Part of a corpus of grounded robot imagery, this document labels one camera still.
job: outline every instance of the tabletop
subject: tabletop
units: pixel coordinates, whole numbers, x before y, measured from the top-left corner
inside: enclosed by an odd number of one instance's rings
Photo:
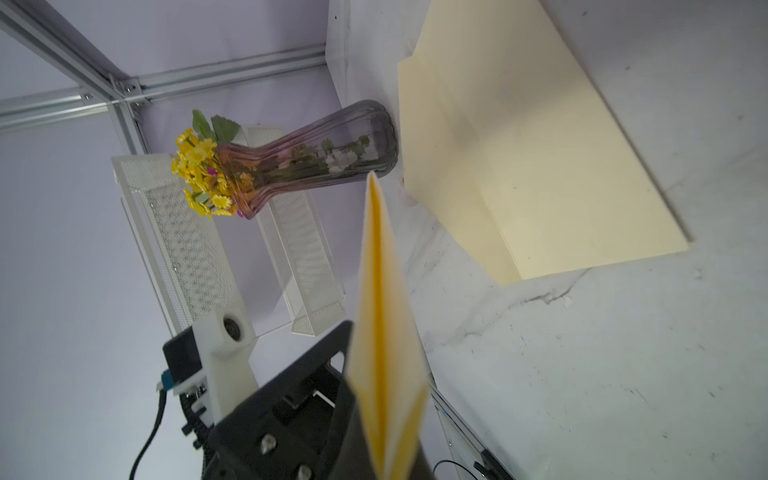
[[[542,4],[691,249],[502,287],[399,164],[382,186],[437,386],[518,478],[764,478],[768,5]],[[371,98],[399,123],[397,62],[428,8],[330,0],[342,106]]]

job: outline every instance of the white mesh basket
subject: white mesh basket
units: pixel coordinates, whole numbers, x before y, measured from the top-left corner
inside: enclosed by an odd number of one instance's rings
[[[282,134],[279,128],[247,127],[235,141],[258,146]],[[216,226],[187,206],[186,184],[171,173],[171,156],[115,157],[112,162],[171,332],[181,332],[213,308],[234,309],[248,318]],[[274,197],[257,221],[293,331],[316,336],[344,319],[344,290],[310,194]]]
[[[128,221],[173,334],[213,308],[247,318],[214,221],[187,205],[167,154],[115,157]]]
[[[279,128],[245,127],[235,141],[258,147],[282,136]],[[291,315],[292,331],[316,336],[344,319],[344,289],[310,192],[277,195],[256,219]]]

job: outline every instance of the glass vase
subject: glass vase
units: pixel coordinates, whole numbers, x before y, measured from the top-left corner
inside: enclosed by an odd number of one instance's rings
[[[262,147],[220,144],[221,171],[245,218],[277,194],[387,174],[397,161],[397,139],[384,107],[359,101]]]

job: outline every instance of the yellow paper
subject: yellow paper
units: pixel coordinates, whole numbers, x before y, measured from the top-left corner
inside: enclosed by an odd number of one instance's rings
[[[687,249],[537,0],[432,0],[399,93],[406,190],[499,283]]]
[[[401,480],[416,454],[427,368],[375,174],[367,184],[359,307],[345,375],[377,478]]]

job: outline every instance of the bolt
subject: bolt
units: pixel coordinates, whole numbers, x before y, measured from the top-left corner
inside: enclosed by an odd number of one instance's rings
[[[275,447],[277,447],[277,439],[267,433],[264,437],[261,439],[261,455],[266,455],[269,452],[272,452]]]
[[[310,478],[312,478],[312,469],[306,465],[299,465],[296,480],[310,480]]]
[[[235,342],[240,341],[240,326],[237,325],[237,322],[232,320],[231,318],[227,317],[224,319],[224,329],[227,331],[230,337],[232,337],[232,340]]]

